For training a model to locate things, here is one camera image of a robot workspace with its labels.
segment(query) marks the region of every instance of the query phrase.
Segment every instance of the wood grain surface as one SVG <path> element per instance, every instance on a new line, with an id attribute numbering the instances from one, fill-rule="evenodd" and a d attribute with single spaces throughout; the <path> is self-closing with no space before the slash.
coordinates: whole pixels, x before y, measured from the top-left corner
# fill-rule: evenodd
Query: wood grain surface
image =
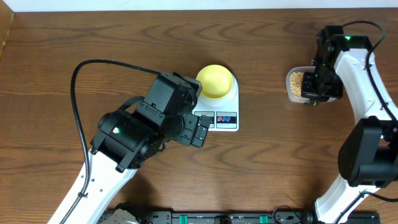
<path id="1" fill-rule="evenodd" d="M 106 58 L 195 77 L 226 65 L 240 88 L 240 130 L 210 133 L 201 149 L 170 143 L 148 159 L 110 207 L 130 200 L 176 211 L 308 209 L 338 175 L 337 154 L 354 127 L 348 98 L 291 103 L 285 77 L 310 65 L 327 24 L 367 19 L 387 38 L 379 72 L 398 101 L 398 9 L 18 13 L 0 60 L 0 223 L 46 223 L 83 164 L 70 78 L 83 60 Z M 350 32 L 379 32 L 353 26 Z M 76 92 L 89 141 L 103 114 L 145 95 L 153 75 L 89 65 Z M 380 190 L 397 197 L 393 183 Z M 398 205 L 366 199 L 358 210 L 397 223 Z"/>

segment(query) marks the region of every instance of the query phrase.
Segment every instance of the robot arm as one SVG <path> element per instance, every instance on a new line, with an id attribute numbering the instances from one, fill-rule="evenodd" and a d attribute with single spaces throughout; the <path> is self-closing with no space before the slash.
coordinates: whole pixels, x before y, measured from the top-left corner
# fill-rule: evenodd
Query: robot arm
<path id="1" fill-rule="evenodd" d="M 120 188 L 146 159 L 163 151 L 167 141 L 203 146 L 211 119 L 190 113 L 197 103 L 201 83 L 182 78 L 177 73 L 156 74 L 158 77 L 145 98 L 133 97 L 118 110 L 101 118 L 99 130 L 90 143 L 91 174 L 86 195 L 80 194 L 85 183 L 84 164 L 49 223 L 96 223 Z M 127 112 L 126 109 L 134 103 L 138 103 L 135 111 Z M 70 215 L 65 216 L 71 208 Z"/>
<path id="2" fill-rule="evenodd" d="M 398 178 L 395 133 L 389 133 L 393 122 L 368 77 L 366 57 L 371 47 L 365 36 L 344 35 L 341 26 L 326 26 L 318 36 L 316 70 L 306 73 L 302 96 L 313 101 L 341 98 L 344 85 L 353 108 L 356 127 L 340 149 L 339 172 L 327 192 L 315 201 L 314 223 L 345 223 L 348 215 L 367 197 L 387 187 Z M 373 80 L 388 108 L 398 109 L 379 76 L 374 54 L 369 58 Z M 390 142 L 380 147 L 380 138 Z"/>

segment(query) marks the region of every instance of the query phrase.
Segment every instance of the green connector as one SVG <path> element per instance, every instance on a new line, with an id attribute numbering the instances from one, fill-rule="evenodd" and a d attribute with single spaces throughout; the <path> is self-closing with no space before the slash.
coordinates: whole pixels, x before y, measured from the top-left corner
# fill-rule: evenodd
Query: green connector
<path id="1" fill-rule="evenodd" d="M 188 224 L 188 215 L 180 215 L 180 224 Z"/>
<path id="2" fill-rule="evenodd" d="M 268 223 L 268 216 L 266 216 L 266 215 L 260 216 L 260 223 L 261 224 Z"/>

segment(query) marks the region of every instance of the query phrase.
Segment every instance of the cereal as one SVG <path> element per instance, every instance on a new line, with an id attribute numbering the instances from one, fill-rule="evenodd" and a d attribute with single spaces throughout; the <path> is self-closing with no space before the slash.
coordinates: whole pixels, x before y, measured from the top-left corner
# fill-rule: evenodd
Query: cereal
<path id="1" fill-rule="evenodd" d="M 296 96 L 301 96 L 301 85 L 303 82 L 304 73 L 303 72 L 294 72 L 290 76 L 290 88 L 292 92 Z"/>

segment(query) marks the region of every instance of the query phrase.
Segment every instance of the table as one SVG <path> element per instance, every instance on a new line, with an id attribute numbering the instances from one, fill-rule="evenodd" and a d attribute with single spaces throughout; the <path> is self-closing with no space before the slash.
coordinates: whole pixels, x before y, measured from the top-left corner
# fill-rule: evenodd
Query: table
<path id="1" fill-rule="evenodd" d="M 83 60 L 106 58 L 195 77 L 226 65 L 240 87 L 240 130 L 210 133 L 201 149 L 171 142 L 111 202 L 175 211 L 310 208 L 338 175 L 337 154 L 354 127 L 348 98 L 317 107 L 291 103 L 285 76 L 310 65 L 327 24 L 380 22 L 379 72 L 398 100 L 397 9 L 284 9 L 17 13 L 0 60 L 0 223 L 45 223 L 83 164 L 70 103 L 70 78 Z M 354 26 L 350 32 L 379 32 Z M 76 84 L 87 141 L 100 117 L 154 76 L 89 65 Z M 379 191 L 397 197 L 397 184 Z M 358 210 L 398 222 L 397 205 L 369 198 Z"/>

